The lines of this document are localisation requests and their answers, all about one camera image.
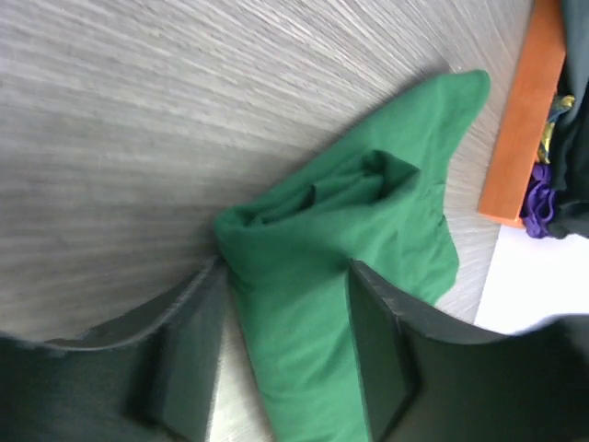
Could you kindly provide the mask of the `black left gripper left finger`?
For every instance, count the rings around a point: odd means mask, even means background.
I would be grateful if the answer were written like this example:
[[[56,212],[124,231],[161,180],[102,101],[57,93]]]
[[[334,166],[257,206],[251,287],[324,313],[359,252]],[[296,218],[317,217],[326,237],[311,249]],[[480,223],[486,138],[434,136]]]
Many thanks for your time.
[[[225,319],[225,266],[73,339],[1,337],[5,441],[203,441]]]

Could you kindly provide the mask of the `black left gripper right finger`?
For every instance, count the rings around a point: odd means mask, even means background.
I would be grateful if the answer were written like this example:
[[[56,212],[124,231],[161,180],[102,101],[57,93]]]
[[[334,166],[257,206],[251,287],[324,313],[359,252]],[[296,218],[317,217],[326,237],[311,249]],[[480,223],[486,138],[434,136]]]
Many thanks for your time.
[[[586,316],[503,335],[405,293],[359,261],[347,294],[372,440],[587,439]]]

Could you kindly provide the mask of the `green t shirt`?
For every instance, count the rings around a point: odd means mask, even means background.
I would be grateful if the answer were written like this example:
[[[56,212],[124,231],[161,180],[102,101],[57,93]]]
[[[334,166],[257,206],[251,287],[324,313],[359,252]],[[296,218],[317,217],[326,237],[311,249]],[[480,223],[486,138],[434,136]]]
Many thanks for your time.
[[[366,262],[430,304],[454,285],[448,167],[490,88],[483,70],[429,79],[255,201],[215,219],[277,440],[368,439],[346,295],[349,262]]]

